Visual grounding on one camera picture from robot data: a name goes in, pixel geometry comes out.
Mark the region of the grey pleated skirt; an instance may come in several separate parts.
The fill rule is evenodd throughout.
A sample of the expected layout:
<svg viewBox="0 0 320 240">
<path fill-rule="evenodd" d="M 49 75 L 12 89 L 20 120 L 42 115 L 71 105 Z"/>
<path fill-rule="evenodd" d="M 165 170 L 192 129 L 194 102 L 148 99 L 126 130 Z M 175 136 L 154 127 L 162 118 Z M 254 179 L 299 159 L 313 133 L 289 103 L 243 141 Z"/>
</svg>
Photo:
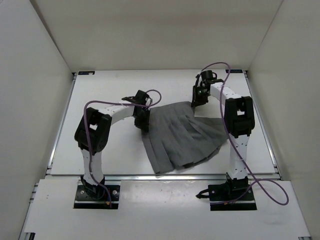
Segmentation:
<svg viewBox="0 0 320 240">
<path fill-rule="evenodd" d="M 189 101 L 153 107 L 141 137 L 155 174 L 206 162 L 228 139 L 220 118 L 196 117 Z"/>
</svg>

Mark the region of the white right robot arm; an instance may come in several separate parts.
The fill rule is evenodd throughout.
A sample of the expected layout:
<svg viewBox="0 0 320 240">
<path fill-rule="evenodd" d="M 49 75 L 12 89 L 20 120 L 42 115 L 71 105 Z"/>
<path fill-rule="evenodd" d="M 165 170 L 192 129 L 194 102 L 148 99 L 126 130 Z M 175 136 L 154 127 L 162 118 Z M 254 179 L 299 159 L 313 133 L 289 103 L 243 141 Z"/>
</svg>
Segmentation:
<svg viewBox="0 0 320 240">
<path fill-rule="evenodd" d="M 205 105 L 209 96 L 219 100 L 221 119 L 231 144 L 227 180 L 218 189 L 224 191 L 229 200 L 236 200 L 248 187 L 246 167 L 247 146 L 255 128 L 253 100 L 225 86 L 225 82 L 211 70 L 196 75 L 192 89 L 192 107 Z"/>
</svg>

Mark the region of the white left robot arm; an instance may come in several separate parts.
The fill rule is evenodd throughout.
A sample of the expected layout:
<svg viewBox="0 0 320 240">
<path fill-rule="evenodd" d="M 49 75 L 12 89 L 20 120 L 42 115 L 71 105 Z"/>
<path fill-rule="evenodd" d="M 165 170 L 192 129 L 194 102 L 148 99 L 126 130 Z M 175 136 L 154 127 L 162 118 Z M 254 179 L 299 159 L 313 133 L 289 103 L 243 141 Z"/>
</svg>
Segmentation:
<svg viewBox="0 0 320 240">
<path fill-rule="evenodd" d="M 112 125 L 133 117 L 136 128 L 143 133 L 149 131 L 150 107 L 155 105 L 149 92 L 138 90 L 134 96 L 126 96 L 120 102 L 91 100 L 84 106 L 74 139 L 83 158 L 84 174 L 80 180 L 93 200 L 112 202 L 102 171 L 102 151 L 108 143 Z"/>
</svg>

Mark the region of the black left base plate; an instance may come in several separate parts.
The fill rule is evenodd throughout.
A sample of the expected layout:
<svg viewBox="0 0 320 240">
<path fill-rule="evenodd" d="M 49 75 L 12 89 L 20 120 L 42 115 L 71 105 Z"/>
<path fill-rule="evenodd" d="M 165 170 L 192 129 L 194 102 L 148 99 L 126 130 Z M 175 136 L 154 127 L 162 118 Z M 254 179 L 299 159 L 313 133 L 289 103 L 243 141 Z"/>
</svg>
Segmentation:
<svg viewBox="0 0 320 240">
<path fill-rule="evenodd" d="M 77 186 L 73 208 L 74 209 L 95 209 L 95 210 L 117 210 L 120 200 L 120 185 L 106 185 L 110 192 L 109 198 L 105 190 L 102 193 L 94 195 L 81 184 Z"/>
</svg>

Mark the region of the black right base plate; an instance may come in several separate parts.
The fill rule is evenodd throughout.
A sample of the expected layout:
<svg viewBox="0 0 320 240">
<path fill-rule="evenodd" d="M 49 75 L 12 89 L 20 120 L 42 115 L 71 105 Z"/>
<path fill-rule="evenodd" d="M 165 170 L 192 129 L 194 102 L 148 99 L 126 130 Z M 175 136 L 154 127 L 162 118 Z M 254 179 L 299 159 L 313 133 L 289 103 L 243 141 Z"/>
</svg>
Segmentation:
<svg viewBox="0 0 320 240">
<path fill-rule="evenodd" d="M 227 184 L 210 184 L 200 191 L 198 199 L 208 199 L 210 211 L 256 211 L 257 205 L 252 188 L 249 184 L 235 187 Z"/>
</svg>

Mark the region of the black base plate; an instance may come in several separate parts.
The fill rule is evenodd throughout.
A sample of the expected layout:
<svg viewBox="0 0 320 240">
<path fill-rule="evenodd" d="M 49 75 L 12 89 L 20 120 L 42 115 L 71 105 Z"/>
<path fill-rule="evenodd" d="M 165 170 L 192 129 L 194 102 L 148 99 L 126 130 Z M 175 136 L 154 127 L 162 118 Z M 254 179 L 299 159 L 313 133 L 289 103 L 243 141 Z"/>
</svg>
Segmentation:
<svg viewBox="0 0 320 240">
<path fill-rule="evenodd" d="M 105 190 L 102 193 L 94 195 L 81 184 L 77 186 L 73 208 L 74 209 L 95 209 L 95 210 L 117 210 L 120 200 L 120 185 L 106 185 L 110 192 L 109 198 Z"/>
<path fill-rule="evenodd" d="M 252 188 L 249 184 L 235 187 L 227 184 L 210 184 L 200 191 L 198 199 L 208 199 L 210 211 L 256 211 L 257 205 Z"/>
</svg>

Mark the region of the blue corner label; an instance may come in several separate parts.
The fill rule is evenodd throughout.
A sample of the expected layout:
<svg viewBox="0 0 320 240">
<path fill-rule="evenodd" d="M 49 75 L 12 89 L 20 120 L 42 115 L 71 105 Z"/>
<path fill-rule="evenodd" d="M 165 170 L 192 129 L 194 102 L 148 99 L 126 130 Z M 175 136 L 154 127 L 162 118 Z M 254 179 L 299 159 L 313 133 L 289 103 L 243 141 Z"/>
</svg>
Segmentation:
<svg viewBox="0 0 320 240">
<path fill-rule="evenodd" d="M 90 75 L 94 75 L 95 74 L 95 71 L 79 71 L 78 72 L 78 75 L 79 76 L 90 76 Z"/>
<path fill-rule="evenodd" d="M 225 72 L 230 74 L 242 74 L 243 70 L 242 69 L 226 69 Z"/>
</svg>

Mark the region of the left blue corner label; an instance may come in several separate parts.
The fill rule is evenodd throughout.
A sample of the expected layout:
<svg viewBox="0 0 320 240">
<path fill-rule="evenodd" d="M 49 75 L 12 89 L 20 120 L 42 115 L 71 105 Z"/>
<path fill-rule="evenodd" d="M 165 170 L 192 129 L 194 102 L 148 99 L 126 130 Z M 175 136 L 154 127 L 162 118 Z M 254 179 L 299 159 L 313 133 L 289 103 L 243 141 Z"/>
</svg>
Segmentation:
<svg viewBox="0 0 320 240">
<path fill-rule="evenodd" d="M 90 75 L 94 75 L 95 74 L 95 71 L 79 71 L 78 72 L 78 75 L 79 76 L 90 76 Z"/>
</svg>

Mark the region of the right blue corner label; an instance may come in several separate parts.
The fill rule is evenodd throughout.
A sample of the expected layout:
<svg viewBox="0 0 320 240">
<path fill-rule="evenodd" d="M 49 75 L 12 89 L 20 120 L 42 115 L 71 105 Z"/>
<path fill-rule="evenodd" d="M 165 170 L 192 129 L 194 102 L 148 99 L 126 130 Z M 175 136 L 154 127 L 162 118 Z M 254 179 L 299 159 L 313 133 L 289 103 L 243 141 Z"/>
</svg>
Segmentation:
<svg viewBox="0 0 320 240">
<path fill-rule="evenodd" d="M 243 70 L 242 69 L 226 69 L 225 72 L 230 74 L 242 74 Z"/>
</svg>

